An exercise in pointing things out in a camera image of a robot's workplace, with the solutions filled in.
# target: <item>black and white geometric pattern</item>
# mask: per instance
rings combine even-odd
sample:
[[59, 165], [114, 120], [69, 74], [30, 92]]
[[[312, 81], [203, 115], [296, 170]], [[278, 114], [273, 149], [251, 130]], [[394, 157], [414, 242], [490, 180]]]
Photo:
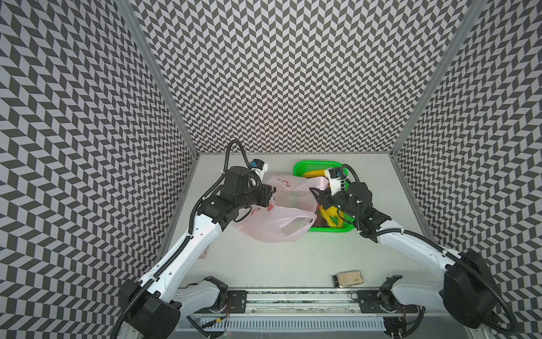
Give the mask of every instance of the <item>black and white geometric pattern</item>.
[[389, 151], [471, 0], [133, 0], [200, 152]]
[[105, 338], [157, 258], [192, 159], [123, 25], [0, 2], [1, 338]]
[[541, 34], [539, 1], [490, 1], [399, 156], [437, 239], [483, 254], [523, 338], [542, 338]]

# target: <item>chevron pattern wallpaper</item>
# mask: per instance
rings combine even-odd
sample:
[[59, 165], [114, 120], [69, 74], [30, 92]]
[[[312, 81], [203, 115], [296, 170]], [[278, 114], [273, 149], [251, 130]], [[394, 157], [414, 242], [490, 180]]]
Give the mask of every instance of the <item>chevron pattern wallpaper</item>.
[[0, 338], [105, 338], [191, 162], [111, 0], [0, 1]]
[[470, 0], [132, 4], [200, 152], [310, 152], [389, 151]]
[[539, 1], [490, 1], [399, 156], [439, 242], [480, 251], [538, 339], [541, 35]]

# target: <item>plastic basket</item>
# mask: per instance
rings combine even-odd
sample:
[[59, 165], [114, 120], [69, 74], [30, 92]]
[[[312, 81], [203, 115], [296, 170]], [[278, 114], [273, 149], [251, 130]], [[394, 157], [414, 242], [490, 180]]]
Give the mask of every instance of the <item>plastic basket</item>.
[[[328, 169], [331, 167], [340, 167], [341, 165], [342, 165], [341, 163], [336, 162], [336, 161], [303, 160], [294, 165], [293, 175], [296, 177], [300, 177], [300, 176], [303, 176], [303, 174], [306, 172]], [[348, 215], [345, 215], [344, 219], [348, 220], [349, 222], [354, 221], [354, 219], [349, 217]], [[337, 223], [336, 217], [331, 217], [331, 220], [333, 220], [334, 223]], [[344, 233], [344, 232], [349, 232], [353, 229], [354, 229], [354, 226], [345, 222], [342, 228], [311, 227], [308, 230], [311, 232]]]

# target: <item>pink plastic bag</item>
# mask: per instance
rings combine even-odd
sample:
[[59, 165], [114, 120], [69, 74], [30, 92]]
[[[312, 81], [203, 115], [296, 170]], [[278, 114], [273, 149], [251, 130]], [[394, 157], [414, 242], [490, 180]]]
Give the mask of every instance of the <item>pink plastic bag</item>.
[[318, 203], [309, 188], [323, 190], [329, 182], [324, 177], [306, 179], [273, 175], [266, 184], [276, 187], [269, 207], [253, 206], [250, 215], [234, 223], [234, 227], [264, 242], [298, 241], [317, 217]]

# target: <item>small beige object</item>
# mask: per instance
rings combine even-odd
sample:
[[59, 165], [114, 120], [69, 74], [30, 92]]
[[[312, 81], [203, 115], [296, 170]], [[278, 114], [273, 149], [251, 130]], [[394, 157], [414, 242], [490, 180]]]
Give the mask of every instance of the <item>small beige object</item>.
[[363, 283], [362, 273], [359, 271], [350, 271], [339, 273], [337, 283], [340, 288], [352, 287]]

